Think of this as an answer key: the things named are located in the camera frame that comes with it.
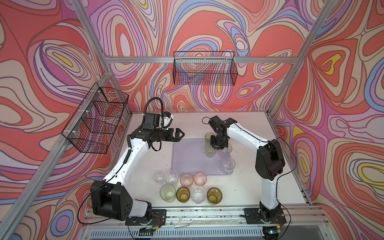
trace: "white table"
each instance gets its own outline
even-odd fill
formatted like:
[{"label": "white table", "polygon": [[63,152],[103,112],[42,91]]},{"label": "white table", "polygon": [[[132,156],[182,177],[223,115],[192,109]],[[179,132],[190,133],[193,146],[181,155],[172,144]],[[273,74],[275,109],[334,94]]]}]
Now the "white table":
[{"label": "white table", "polygon": [[[212,132],[209,125],[202,124],[205,116],[218,115],[222,120],[233,118],[249,131],[260,137],[272,140],[275,137],[264,112],[230,112],[230,113],[173,113],[174,119],[170,127],[180,128],[187,138],[204,138],[205,134]],[[142,121],[142,114],[133,114],[129,124],[128,134],[134,131]],[[126,137],[123,150],[127,147]],[[255,170],[256,156],[242,144],[234,139],[229,143],[233,147],[231,157],[236,161],[236,167],[231,175],[207,176],[204,189],[217,187],[223,193],[223,199],[217,206],[258,205],[262,198],[261,177]],[[195,204],[192,200],[181,203],[177,199],[168,203],[161,199],[159,191],[161,185],[153,181],[153,174],[158,171],[167,171],[172,165],[172,142],[162,142],[162,149],[155,152],[149,149],[135,169],[128,186],[128,192],[133,199],[145,200],[153,207],[185,207],[185,206],[211,206],[207,200],[202,204]],[[286,163],[283,173],[291,169]],[[285,175],[278,181],[279,201],[282,204],[305,204],[305,200],[292,173]]]}]

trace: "patterned wall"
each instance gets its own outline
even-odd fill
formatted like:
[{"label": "patterned wall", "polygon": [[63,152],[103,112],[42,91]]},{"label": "patterned wall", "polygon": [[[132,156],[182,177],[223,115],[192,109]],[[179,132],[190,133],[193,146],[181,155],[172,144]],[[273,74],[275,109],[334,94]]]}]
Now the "patterned wall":
[{"label": "patterned wall", "polygon": [[[102,180],[110,171],[127,121],[127,116],[123,115],[107,154],[80,153],[74,147],[64,153],[12,240],[75,239],[82,226],[77,221],[79,206],[89,194],[93,181]],[[86,206],[92,209],[90,198]],[[82,221],[85,213],[83,206]]]},{"label": "patterned wall", "polygon": [[110,56],[226,49],[237,56],[295,56],[322,5],[322,0],[95,0],[86,9]]},{"label": "patterned wall", "polygon": [[[173,56],[180,50],[296,56],[322,5],[320,0],[98,0],[86,9],[110,56]],[[131,96],[133,112],[143,111],[153,96],[160,96],[168,111],[264,111],[289,65],[238,64],[234,87],[174,86],[172,64],[111,67]]]},{"label": "patterned wall", "polygon": [[[289,64],[238,64],[239,76],[234,86],[174,85],[173,64],[115,64],[115,73],[123,91],[130,95],[133,112],[143,111],[153,96],[161,96],[168,111],[264,111]],[[150,105],[160,109],[159,103]]]},{"label": "patterned wall", "polygon": [[0,220],[102,74],[67,1],[1,1]]},{"label": "patterned wall", "polygon": [[383,1],[339,1],[273,114],[341,239],[384,239],[383,39]]}]

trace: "vent grille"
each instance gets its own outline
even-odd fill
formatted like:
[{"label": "vent grille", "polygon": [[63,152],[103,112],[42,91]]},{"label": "vent grille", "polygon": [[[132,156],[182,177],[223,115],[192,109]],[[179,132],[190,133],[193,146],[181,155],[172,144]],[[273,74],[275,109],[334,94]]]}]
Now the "vent grille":
[{"label": "vent grille", "polygon": [[[138,228],[130,228],[134,238],[148,238],[139,236]],[[186,228],[163,228],[154,232],[152,238],[166,237],[262,237],[263,227],[186,227]],[[128,229],[93,229],[91,239],[112,239],[131,237]]]}]

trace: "black cable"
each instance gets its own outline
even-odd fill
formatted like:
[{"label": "black cable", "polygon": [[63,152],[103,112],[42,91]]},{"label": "black cable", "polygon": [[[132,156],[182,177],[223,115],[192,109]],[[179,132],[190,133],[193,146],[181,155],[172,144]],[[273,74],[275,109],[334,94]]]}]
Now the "black cable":
[{"label": "black cable", "polygon": [[285,208],[285,210],[287,210],[287,212],[288,212],[288,214],[289,214],[289,223],[288,223],[288,226],[287,226],[287,228],[285,229],[285,231],[283,232],[283,234],[277,239],[277,240],[279,240],[279,239],[281,239],[283,236],[284,236],[284,234],[287,232],[287,230],[288,230],[288,227],[289,227],[289,225],[291,224],[291,214],[289,213],[289,211],[288,211],[288,209],[283,205],[283,204],[281,204],[281,206],[283,206],[284,208]]},{"label": "black cable", "polygon": [[161,149],[161,141],[160,141],[160,147],[159,147],[158,150],[156,150],[156,149],[153,147],[153,144],[151,144],[151,148],[152,148],[153,150],[155,150],[155,152],[160,151],[160,149]]},{"label": "black cable", "polygon": [[284,206],[284,205],[277,199],[277,185],[278,185],[278,181],[279,181],[279,179],[280,179],[282,176],[287,175],[287,174],[290,174],[290,173],[293,172],[293,170],[295,170],[295,168],[297,167],[297,158],[296,158],[295,153],[292,151],[292,149],[291,149],[291,147],[289,146],[289,144],[288,144],[282,137],[278,137],[277,139],[279,139],[279,138],[281,138],[281,139],[285,142],[285,144],[288,146],[289,150],[291,151],[291,153],[293,154],[293,157],[294,157],[295,160],[296,160],[296,164],[295,164],[295,167],[294,167],[290,172],[285,173],[285,174],[279,176],[278,179],[276,180],[276,200],[277,200],[278,203],[280,203],[281,206],[283,206],[283,207],[285,208],[285,210],[287,210],[288,215],[289,215],[289,223],[288,223],[288,226],[287,226],[287,228],[285,229],[285,231],[283,232],[283,234],[278,238],[278,240],[279,240],[280,238],[282,238],[282,236],[287,232],[288,227],[289,227],[289,225],[291,224],[291,214],[289,213],[288,209],[287,209],[287,208],[286,208],[286,207],[285,207],[285,206]]},{"label": "black cable", "polygon": [[131,155],[131,152],[132,152],[132,144],[131,144],[131,135],[130,134],[127,135],[127,142],[128,142],[128,152],[127,152],[127,156],[125,156],[125,159],[124,159],[122,165],[127,163],[128,158],[129,158],[129,156]]},{"label": "black cable", "polygon": [[[131,137],[131,135],[128,134],[128,136],[127,136],[127,142],[128,142],[128,147],[129,147],[129,148],[132,148],[132,145],[131,145],[131,138],[130,138],[130,137]],[[110,219],[110,218],[107,218],[107,219],[104,219],[104,220],[101,220],[101,221],[98,221],[98,222],[91,222],[91,223],[82,222],[82,221],[80,220],[80,217],[79,217],[80,209],[81,209],[81,207],[83,206],[83,204],[85,203],[85,201],[88,199],[88,197],[90,197],[91,194],[92,194],[94,191],[96,191],[96,190],[99,189],[100,187],[102,187],[102,186],[104,186],[105,184],[107,184],[107,182],[111,181],[111,180],[116,176],[116,174],[120,171],[120,169],[124,166],[124,164],[127,163],[128,159],[129,159],[129,156],[131,155],[131,152],[132,152],[132,149],[129,149],[128,152],[127,152],[127,155],[125,156],[125,159],[124,159],[124,161],[123,161],[123,164],[120,166],[119,170],[117,170],[117,172],[116,172],[116,173],[115,173],[115,174],[114,174],[108,181],[106,181],[105,183],[101,184],[99,187],[95,188],[90,194],[88,194],[88,195],[85,197],[84,201],[80,204],[79,209],[77,210],[77,221],[78,221],[79,223],[81,223],[81,224],[83,224],[83,225],[90,225],[90,224],[100,223],[100,222],[103,222],[103,221],[106,221],[106,220],[109,220],[109,219]]]},{"label": "black cable", "polygon": [[255,137],[254,135],[252,135],[252,134],[250,134],[249,132],[247,132],[245,129],[242,129],[242,128],[239,127],[235,122],[234,122],[234,124],[235,124],[238,128],[240,128],[241,131],[244,131],[244,132],[248,133],[248,134],[251,135],[252,137],[254,137],[254,138],[256,138],[257,140],[259,140],[260,142],[266,142],[266,141],[262,141],[262,140],[258,139],[258,138]]},{"label": "black cable", "polygon": [[128,225],[127,225],[127,227],[128,227],[129,234],[131,235],[131,237],[133,238],[133,240],[136,240],[136,238],[134,238],[134,237],[132,236],[131,230],[129,229],[129,226],[128,226]]},{"label": "black cable", "polygon": [[160,105],[161,105],[161,119],[162,119],[161,127],[164,128],[164,106],[163,106],[163,101],[159,97],[153,97],[153,98],[151,98],[150,100],[147,101],[147,103],[145,104],[145,107],[144,107],[144,115],[147,112],[147,107],[148,107],[149,103],[151,103],[155,99],[160,101]]},{"label": "black cable", "polygon": [[104,222],[106,220],[109,220],[110,218],[107,218],[107,219],[104,219],[104,220],[101,220],[101,221],[98,221],[98,222],[91,222],[91,223],[86,223],[86,222],[82,222],[80,221],[80,217],[79,217],[79,213],[80,213],[80,209],[81,207],[83,206],[83,204],[85,203],[85,201],[88,199],[88,197],[94,192],[96,191],[97,189],[99,189],[100,187],[104,186],[105,184],[107,184],[107,182],[109,182],[110,180],[112,180],[113,178],[115,177],[115,175],[113,177],[111,177],[111,179],[109,179],[108,181],[106,181],[105,183],[101,184],[99,187],[95,188],[90,194],[88,194],[88,196],[85,197],[84,201],[80,204],[79,206],[79,209],[77,210],[77,221],[83,225],[91,225],[91,224],[95,224],[95,223],[100,223],[100,222]]},{"label": "black cable", "polygon": [[209,123],[205,123],[205,122],[203,122],[204,118],[209,118],[209,117],[203,117],[203,119],[201,120],[201,122],[202,122],[203,124],[209,124]]}]

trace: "clear plastic cup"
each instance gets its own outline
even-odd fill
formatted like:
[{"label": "clear plastic cup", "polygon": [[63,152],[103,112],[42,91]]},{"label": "clear plastic cup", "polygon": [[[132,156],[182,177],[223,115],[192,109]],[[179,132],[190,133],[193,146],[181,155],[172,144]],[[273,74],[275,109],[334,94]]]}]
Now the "clear plastic cup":
[{"label": "clear plastic cup", "polygon": [[165,174],[162,171],[157,171],[153,174],[153,180],[159,184],[162,184]]},{"label": "clear plastic cup", "polygon": [[232,146],[228,144],[228,147],[225,147],[224,149],[220,149],[217,151],[217,154],[220,156],[220,158],[229,157],[230,153],[232,152]]},{"label": "clear plastic cup", "polygon": [[216,205],[219,202],[221,202],[221,200],[223,199],[223,194],[221,193],[220,189],[218,189],[217,187],[211,187],[207,191],[207,198],[208,198],[209,204]]},{"label": "clear plastic cup", "polygon": [[207,157],[213,157],[216,154],[216,149],[211,147],[211,145],[206,145],[205,146],[205,155]]},{"label": "clear plastic cup", "polygon": [[220,170],[224,174],[231,174],[235,168],[235,160],[231,157],[225,157],[221,159]]},{"label": "clear plastic cup", "polygon": [[193,188],[191,188],[191,199],[195,203],[202,203],[206,199],[206,197],[207,195],[205,194],[203,187],[194,186]]},{"label": "clear plastic cup", "polygon": [[182,203],[187,202],[189,200],[189,197],[190,191],[187,187],[181,187],[176,192],[176,198]]},{"label": "clear plastic cup", "polygon": [[193,176],[193,180],[197,185],[202,186],[207,182],[207,176],[203,172],[198,172]]},{"label": "clear plastic cup", "polygon": [[211,145],[211,136],[214,136],[215,134],[212,132],[209,132],[205,135],[205,144]]},{"label": "clear plastic cup", "polygon": [[176,199],[176,189],[172,184],[164,184],[160,188],[160,197],[166,202],[173,202]]},{"label": "clear plastic cup", "polygon": [[190,188],[193,185],[193,176],[190,174],[184,174],[180,178],[180,183],[183,187]]},{"label": "clear plastic cup", "polygon": [[179,179],[179,174],[175,170],[169,170],[165,173],[165,183],[175,184]]}]

